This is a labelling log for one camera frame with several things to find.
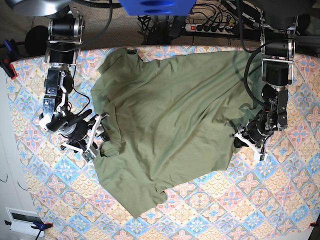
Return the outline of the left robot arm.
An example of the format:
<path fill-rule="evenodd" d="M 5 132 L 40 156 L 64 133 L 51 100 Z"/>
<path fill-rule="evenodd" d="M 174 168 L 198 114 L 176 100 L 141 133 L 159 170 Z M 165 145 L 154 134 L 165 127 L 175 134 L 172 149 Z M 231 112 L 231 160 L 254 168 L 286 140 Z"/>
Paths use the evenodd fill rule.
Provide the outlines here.
<path fill-rule="evenodd" d="M 263 161 L 267 140 L 274 132 L 288 127 L 288 85 L 292 83 L 294 74 L 298 17 L 282 13 L 288 7 L 284 1 L 255 0 L 252 4 L 260 10 L 261 45 L 250 51 L 243 83 L 249 97 L 262 109 L 245 126 L 239 126 L 231 137 L 236 148 L 249 147 L 254 152 L 254 160 Z M 255 97 L 248 84 L 250 66 L 257 55 L 261 55 L 261 77 L 265 83 L 261 100 Z"/>

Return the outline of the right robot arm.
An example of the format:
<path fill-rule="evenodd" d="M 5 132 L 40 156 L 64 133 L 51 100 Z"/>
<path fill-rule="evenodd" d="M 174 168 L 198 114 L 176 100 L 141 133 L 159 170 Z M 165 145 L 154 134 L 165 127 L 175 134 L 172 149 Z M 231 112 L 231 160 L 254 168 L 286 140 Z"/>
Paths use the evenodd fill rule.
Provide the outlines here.
<path fill-rule="evenodd" d="M 49 69 L 44 81 L 45 95 L 39 125 L 49 133 L 58 132 L 66 138 L 60 146 L 61 150 L 73 150 L 89 162 L 98 155 L 98 145 L 94 139 L 109 140 L 102 123 L 109 114 L 96 114 L 86 120 L 92 110 L 84 107 L 78 113 L 73 113 L 69 101 L 69 94 L 75 91 L 74 74 L 70 68 L 77 63 L 85 21 L 82 15 L 73 13 L 68 5 L 50 15 L 49 19 L 45 54 Z"/>

